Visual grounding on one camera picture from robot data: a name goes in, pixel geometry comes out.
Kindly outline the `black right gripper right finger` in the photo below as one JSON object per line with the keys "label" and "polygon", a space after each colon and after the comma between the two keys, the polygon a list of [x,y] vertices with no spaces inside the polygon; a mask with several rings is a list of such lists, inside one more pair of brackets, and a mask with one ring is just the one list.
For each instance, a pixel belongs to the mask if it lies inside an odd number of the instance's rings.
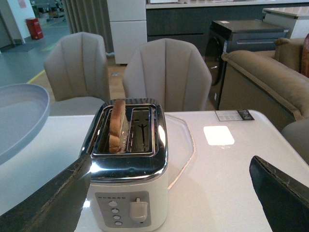
{"label": "black right gripper right finger", "polygon": [[309,230],[309,188],[259,156],[251,159],[253,188],[274,232]]}

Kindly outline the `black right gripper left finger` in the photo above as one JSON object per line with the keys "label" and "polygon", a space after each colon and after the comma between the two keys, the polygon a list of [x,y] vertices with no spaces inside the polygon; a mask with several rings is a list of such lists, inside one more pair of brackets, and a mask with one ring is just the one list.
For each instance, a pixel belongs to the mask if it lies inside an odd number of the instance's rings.
{"label": "black right gripper left finger", "polygon": [[24,201],[0,217],[2,232],[75,231],[91,180],[92,161],[80,156]]}

